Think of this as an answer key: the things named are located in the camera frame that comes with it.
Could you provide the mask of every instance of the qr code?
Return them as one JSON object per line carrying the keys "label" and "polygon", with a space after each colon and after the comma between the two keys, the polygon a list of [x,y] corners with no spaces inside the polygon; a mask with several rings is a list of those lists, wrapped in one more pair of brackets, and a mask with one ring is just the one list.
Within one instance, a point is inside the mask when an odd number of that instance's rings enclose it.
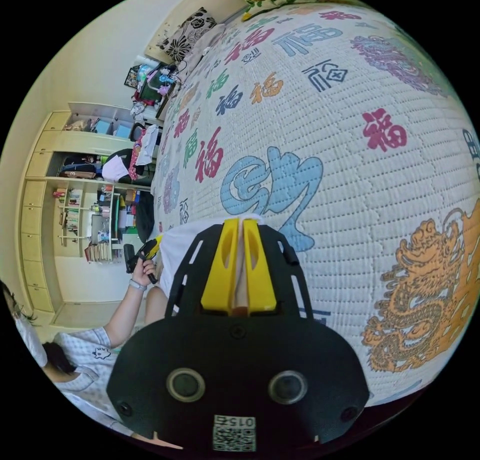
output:
{"label": "qr code", "polygon": [[215,416],[213,449],[221,452],[255,452],[255,420],[251,417]]}

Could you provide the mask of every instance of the dark hair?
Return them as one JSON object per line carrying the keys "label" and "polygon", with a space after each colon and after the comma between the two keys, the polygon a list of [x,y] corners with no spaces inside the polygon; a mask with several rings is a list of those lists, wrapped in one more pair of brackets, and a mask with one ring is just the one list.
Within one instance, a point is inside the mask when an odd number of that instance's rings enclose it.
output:
{"label": "dark hair", "polygon": [[48,362],[65,374],[72,374],[75,367],[68,361],[64,350],[59,344],[55,342],[46,342],[42,344],[46,352]]}
{"label": "dark hair", "polygon": [[[37,319],[33,314],[27,315],[23,312],[23,306],[17,303],[13,293],[1,280],[0,280],[0,287],[2,289],[1,294],[3,295],[4,291],[7,292],[7,294],[10,296],[12,300],[12,305],[9,306],[9,309],[11,307],[11,309],[15,314],[22,315],[30,323],[32,323]],[[63,351],[60,345],[56,344],[55,342],[46,342],[42,344],[42,346],[45,349],[46,358],[51,365],[53,365],[55,368],[57,368],[58,370],[66,374],[72,374],[75,371],[75,367],[68,361],[65,355],[65,352]]]}
{"label": "dark hair", "polygon": [[12,305],[11,306],[8,306],[8,309],[12,310],[13,313],[17,314],[17,315],[22,315],[24,318],[26,318],[30,323],[32,323],[33,321],[35,321],[37,318],[33,315],[33,313],[31,315],[27,315],[26,313],[23,312],[23,305],[19,305],[18,302],[15,300],[15,295],[10,291],[10,289],[6,286],[6,284],[4,282],[2,282],[0,280],[0,287],[1,287],[1,293],[2,295],[4,294],[4,292],[7,292],[9,297],[11,298],[11,301],[12,301]]}

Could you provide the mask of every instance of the white bedspread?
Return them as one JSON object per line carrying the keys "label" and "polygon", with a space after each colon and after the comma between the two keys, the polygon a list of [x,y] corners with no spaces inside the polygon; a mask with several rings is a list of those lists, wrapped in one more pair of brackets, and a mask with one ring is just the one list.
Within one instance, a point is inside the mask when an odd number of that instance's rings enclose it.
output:
{"label": "white bedspread", "polygon": [[368,405],[435,378],[479,293],[479,144],[411,39],[360,7],[260,14],[226,29],[163,131],[160,230],[261,215],[357,352]]}

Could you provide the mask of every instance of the white t-shirt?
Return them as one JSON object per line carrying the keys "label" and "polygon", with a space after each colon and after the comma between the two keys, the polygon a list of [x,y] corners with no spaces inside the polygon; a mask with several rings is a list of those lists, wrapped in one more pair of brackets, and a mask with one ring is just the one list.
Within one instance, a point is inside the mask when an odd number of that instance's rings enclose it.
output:
{"label": "white t-shirt", "polygon": [[80,375],[55,386],[84,414],[105,427],[131,436],[107,395],[107,384],[117,353],[112,350],[103,327],[71,334],[58,333],[53,341],[62,347],[68,361]]}

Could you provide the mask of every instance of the watch strap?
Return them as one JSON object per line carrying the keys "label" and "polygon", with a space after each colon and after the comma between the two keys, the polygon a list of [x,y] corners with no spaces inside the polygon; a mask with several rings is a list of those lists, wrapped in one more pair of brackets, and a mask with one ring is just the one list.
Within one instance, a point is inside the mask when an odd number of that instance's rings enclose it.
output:
{"label": "watch strap", "polygon": [[144,292],[147,288],[144,285],[140,285],[138,282],[136,282],[134,279],[130,279],[128,283],[131,287],[134,287],[136,289],[142,290]]}

